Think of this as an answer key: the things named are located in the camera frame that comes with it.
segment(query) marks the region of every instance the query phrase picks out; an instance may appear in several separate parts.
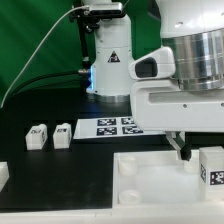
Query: white box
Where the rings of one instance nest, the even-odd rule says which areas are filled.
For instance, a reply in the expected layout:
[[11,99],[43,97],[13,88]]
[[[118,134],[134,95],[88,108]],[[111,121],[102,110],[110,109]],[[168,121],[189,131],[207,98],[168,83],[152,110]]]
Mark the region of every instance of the white box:
[[26,135],[27,150],[42,149],[47,138],[47,126],[45,124],[33,126]]
[[199,186],[205,200],[224,199],[224,149],[201,148],[199,154]]
[[55,149],[69,148],[72,139],[71,125],[67,123],[57,125],[53,135],[53,139]]

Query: small white block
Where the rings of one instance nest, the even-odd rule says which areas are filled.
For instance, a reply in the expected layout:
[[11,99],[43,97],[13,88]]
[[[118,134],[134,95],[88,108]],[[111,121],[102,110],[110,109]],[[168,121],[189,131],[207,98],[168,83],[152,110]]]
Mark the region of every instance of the small white block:
[[42,149],[47,137],[47,126],[45,124],[33,126],[26,135],[27,149]]
[[199,187],[205,200],[224,200],[224,149],[201,148]]
[[6,162],[0,163],[0,192],[9,179],[9,170]]
[[53,139],[55,149],[68,149],[72,139],[71,125],[67,123],[57,125]]

